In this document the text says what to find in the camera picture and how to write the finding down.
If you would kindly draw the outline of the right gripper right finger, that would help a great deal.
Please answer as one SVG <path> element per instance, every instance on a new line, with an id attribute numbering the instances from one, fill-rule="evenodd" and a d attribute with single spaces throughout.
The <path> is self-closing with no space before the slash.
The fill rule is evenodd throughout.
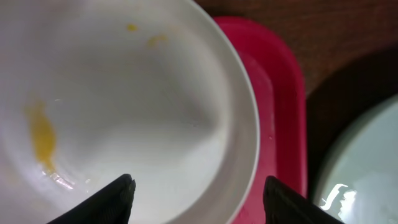
<path id="1" fill-rule="evenodd" d="M 343 224 L 271 175 L 262 201 L 266 224 Z"/>

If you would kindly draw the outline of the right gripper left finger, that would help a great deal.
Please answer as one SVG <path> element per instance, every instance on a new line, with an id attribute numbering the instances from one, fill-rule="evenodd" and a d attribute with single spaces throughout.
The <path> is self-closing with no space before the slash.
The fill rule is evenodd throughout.
<path id="1" fill-rule="evenodd" d="M 136 182 L 123 174 L 49 224 L 128 224 Z"/>

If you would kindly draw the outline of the white plate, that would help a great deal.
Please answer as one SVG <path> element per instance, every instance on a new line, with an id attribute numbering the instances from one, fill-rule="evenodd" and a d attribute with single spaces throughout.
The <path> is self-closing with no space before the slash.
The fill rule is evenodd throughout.
<path id="1" fill-rule="evenodd" d="M 231 223 L 259 160 L 248 74 L 194 1 L 1 1 L 1 222 L 120 175 L 130 223 Z"/>

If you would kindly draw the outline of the mint green plate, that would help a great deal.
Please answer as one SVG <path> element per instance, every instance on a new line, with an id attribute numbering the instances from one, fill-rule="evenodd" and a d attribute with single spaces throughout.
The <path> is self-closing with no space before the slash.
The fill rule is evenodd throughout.
<path id="1" fill-rule="evenodd" d="M 333 143 L 312 201 L 343 223 L 397 223 L 397 96 Z"/>

